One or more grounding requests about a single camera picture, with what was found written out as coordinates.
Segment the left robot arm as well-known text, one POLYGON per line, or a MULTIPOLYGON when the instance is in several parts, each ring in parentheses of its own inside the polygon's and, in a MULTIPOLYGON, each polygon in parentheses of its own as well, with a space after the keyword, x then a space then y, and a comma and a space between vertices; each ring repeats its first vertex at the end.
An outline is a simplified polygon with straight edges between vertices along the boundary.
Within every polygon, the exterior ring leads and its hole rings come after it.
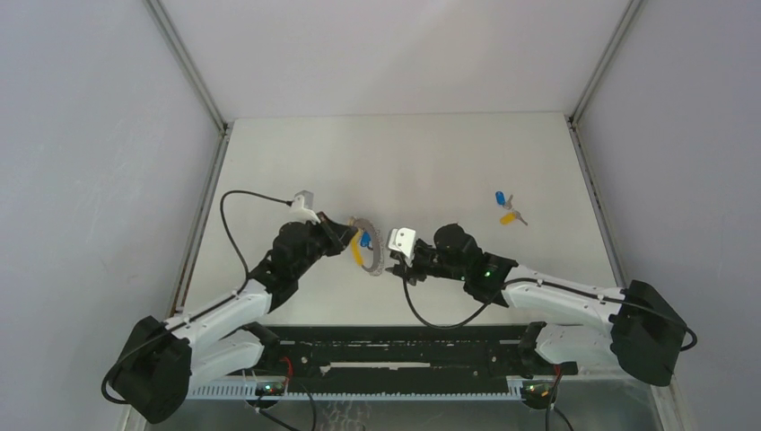
POLYGON ((217 378, 247 368, 274 372, 279 348, 248 325, 288 301, 300 277, 321 258, 344 251, 358 232, 324 213, 317 218, 284 224, 242 285, 203 309, 165 321, 153 316, 140 320, 105 374, 102 396, 131 406, 156 424, 169 418, 191 391, 217 378))

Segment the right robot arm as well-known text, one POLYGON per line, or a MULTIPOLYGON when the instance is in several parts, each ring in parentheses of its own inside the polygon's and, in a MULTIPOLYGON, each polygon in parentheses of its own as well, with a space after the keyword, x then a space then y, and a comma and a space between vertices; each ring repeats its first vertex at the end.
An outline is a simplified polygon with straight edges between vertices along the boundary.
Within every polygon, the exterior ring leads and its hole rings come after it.
POLYGON ((678 357, 697 344, 696 333, 650 284, 600 287, 553 277, 483 251, 459 224, 440 227, 433 243, 410 228, 389 232, 389 273, 409 289, 429 277, 459 281, 483 308, 495 304, 556 317, 532 322, 519 361, 532 374, 551 365, 617 367, 652 386, 671 382, 678 357))

